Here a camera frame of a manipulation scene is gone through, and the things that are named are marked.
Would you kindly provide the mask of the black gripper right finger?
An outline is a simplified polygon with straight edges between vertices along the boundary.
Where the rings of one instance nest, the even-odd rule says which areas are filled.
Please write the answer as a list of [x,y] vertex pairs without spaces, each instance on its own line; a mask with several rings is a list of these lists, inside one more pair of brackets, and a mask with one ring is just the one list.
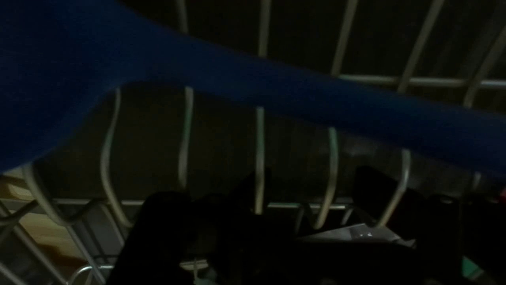
[[416,249],[451,280],[462,277],[470,258],[497,285],[506,285],[506,206],[487,196],[452,198],[408,189],[386,227]]

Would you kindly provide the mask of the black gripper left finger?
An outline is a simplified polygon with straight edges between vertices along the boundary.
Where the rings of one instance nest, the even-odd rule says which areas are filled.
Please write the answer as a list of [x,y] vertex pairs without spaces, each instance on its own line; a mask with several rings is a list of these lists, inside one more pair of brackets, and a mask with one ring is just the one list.
[[179,192],[158,192],[141,206],[106,285],[194,285],[180,263],[209,206]]

